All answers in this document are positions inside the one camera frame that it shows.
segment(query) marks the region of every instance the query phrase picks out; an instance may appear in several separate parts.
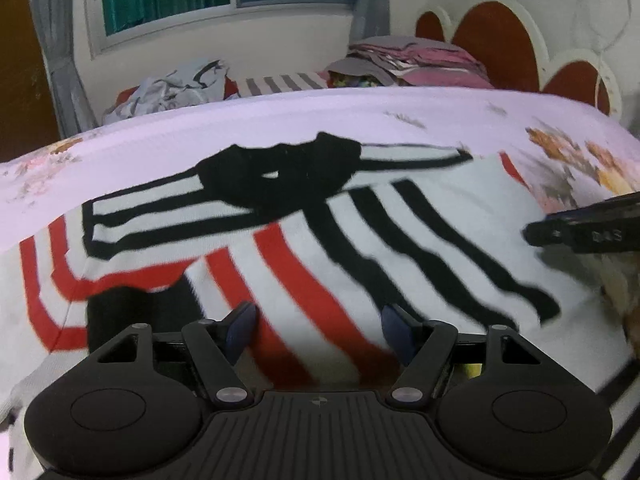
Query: striped towel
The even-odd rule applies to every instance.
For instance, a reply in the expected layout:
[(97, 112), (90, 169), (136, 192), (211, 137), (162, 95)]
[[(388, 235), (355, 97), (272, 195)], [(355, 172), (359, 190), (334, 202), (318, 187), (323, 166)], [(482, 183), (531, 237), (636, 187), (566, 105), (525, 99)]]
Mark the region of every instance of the striped towel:
[(240, 97), (293, 92), (294, 90), (320, 90), (327, 88), (318, 72), (298, 72), (271, 77), (255, 77), (236, 81)]

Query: pile of clothes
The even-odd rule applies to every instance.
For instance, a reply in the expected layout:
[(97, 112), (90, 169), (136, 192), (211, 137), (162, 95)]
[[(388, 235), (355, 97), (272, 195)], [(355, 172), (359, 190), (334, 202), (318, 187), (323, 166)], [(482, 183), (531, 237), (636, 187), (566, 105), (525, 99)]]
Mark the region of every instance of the pile of clothes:
[(102, 124), (237, 96), (238, 87), (226, 77), (227, 72), (221, 59), (196, 59), (164, 76), (148, 77), (140, 86), (120, 93), (116, 104), (105, 111)]
[(493, 88), (484, 65), (450, 43), (413, 36), (377, 36), (350, 45), (326, 70), (330, 87), (465, 86)]

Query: gray curtain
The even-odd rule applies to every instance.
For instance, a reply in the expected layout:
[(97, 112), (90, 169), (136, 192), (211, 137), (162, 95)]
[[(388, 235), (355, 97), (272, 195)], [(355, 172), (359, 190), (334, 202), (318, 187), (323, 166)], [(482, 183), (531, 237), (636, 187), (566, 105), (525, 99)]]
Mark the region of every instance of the gray curtain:
[(389, 0), (358, 0), (353, 12), (350, 42), (389, 35)]
[(31, 17), (44, 54), (60, 137), (98, 124), (74, 65), (73, 0), (29, 0)]

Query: circular pad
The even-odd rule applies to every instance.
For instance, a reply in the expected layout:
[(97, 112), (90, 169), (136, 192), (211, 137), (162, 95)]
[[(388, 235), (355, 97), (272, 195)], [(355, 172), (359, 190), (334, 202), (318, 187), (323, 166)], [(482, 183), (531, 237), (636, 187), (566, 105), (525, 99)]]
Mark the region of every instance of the circular pad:
[(518, 387), (482, 376), (447, 392), (436, 418), (462, 456), (498, 476), (578, 471), (604, 449), (611, 431), (608, 410), (585, 387)]
[(41, 461), (69, 476), (127, 476), (185, 449), (200, 429), (196, 397), (177, 381), (136, 371), (93, 385), (63, 378), (37, 396), (24, 427)]
[(521, 390), (494, 400), (494, 416), (507, 428), (524, 433), (545, 433), (566, 420), (564, 404), (549, 394)]
[(134, 424), (145, 409), (146, 402), (138, 394), (105, 388), (79, 397), (71, 406), (71, 417), (86, 430), (114, 431)]

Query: red headboard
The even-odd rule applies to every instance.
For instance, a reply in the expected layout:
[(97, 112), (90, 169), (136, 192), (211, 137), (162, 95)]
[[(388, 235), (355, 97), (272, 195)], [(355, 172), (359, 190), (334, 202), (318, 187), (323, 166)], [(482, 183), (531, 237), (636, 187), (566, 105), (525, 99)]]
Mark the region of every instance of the red headboard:
[(575, 49), (550, 61), (532, 17), (514, 2), (479, 2), (455, 26), (442, 8), (429, 10), (418, 19), (415, 35), (464, 48), (486, 66), (496, 88), (554, 94), (592, 106), (599, 66), (598, 108), (620, 115), (620, 90), (602, 60), (592, 51)]

